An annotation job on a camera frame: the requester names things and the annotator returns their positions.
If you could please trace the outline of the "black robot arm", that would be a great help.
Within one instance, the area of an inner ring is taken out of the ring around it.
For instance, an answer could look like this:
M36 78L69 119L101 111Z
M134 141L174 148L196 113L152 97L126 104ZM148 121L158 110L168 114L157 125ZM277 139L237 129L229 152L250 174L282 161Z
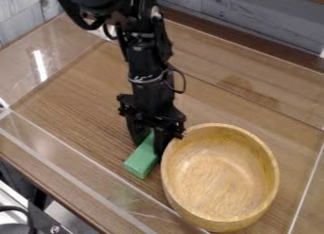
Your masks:
M173 104L172 42L157 0L57 0L73 23L84 30L105 30L118 42L128 63L130 94L120 94L118 114L125 117L132 140L153 137L153 153L162 154L169 141L184 135L186 116Z

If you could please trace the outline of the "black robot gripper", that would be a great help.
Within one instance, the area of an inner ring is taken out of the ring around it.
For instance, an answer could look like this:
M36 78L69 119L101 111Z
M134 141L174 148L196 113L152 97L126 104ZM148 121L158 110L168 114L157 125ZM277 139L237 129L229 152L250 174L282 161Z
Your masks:
M136 146L141 144L153 130L153 150L162 156L173 138L181 139L185 130L185 114L173 105L174 93L164 83L158 85L133 85L133 94L116 97L118 114L126 118L126 127Z

